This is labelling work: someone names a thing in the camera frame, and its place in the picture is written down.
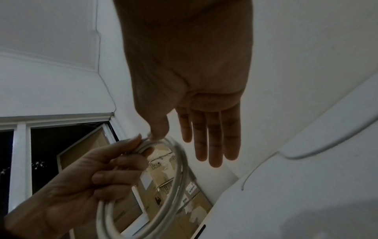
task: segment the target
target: stacked cardboard box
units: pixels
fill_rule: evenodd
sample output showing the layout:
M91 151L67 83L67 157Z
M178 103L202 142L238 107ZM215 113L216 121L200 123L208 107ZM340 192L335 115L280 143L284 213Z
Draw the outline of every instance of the stacked cardboard box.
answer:
M158 151L149 157L149 167L142 174L141 182L137 186L150 220L156 216L166 201L176 169L176 158L168 148L158 145L155 149ZM161 239L190 239L211 207L194 178L188 177L176 218Z

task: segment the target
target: white window frame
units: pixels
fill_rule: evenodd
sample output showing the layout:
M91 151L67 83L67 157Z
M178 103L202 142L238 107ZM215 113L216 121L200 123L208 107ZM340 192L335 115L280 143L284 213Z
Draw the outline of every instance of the white window frame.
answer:
M11 122L1 122L0 131L14 130L13 150L11 163L11 178L9 184L8 211L12 211L23 201L32 196L32 149L31 149L31 128L49 128L67 125L76 125L91 122L109 122L119 140L130 138L119 126L117 119L111 115L87 116L80 118L52 118L41 120L13 120ZM102 128L110 143L115 143L114 136L110 128L103 124ZM136 187L132 192L142 210L140 215L129 227L121 232L124 236L132 236L149 222L148 215L143 206L141 197Z

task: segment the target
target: ceiling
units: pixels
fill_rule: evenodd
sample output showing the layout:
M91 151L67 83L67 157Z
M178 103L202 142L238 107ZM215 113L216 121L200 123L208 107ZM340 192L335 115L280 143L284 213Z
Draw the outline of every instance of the ceiling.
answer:
M1 0L0 55L97 70L96 0Z

